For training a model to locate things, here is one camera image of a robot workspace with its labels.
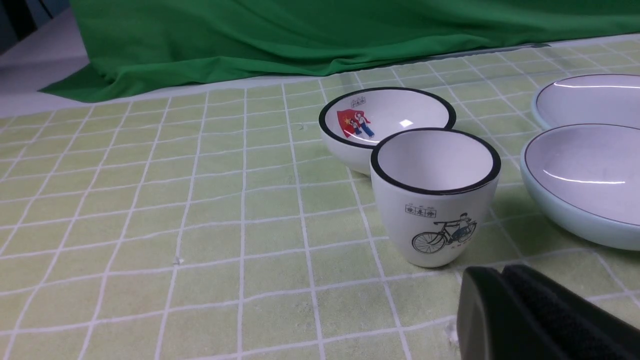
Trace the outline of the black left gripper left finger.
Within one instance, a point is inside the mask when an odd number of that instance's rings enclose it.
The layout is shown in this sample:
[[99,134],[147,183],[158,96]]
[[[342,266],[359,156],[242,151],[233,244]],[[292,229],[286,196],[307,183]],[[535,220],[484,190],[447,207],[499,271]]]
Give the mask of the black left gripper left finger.
[[551,344],[514,288],[494,268],[462,274],[456,330],[462,360],[549,360]]

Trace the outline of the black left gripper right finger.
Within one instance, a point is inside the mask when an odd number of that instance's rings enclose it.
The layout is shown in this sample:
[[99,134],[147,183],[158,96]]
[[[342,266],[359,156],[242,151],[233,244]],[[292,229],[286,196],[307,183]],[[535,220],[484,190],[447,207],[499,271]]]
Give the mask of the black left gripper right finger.
[[526,265],[502,271],[535,320],[571,360],[637,360],[639,329]]

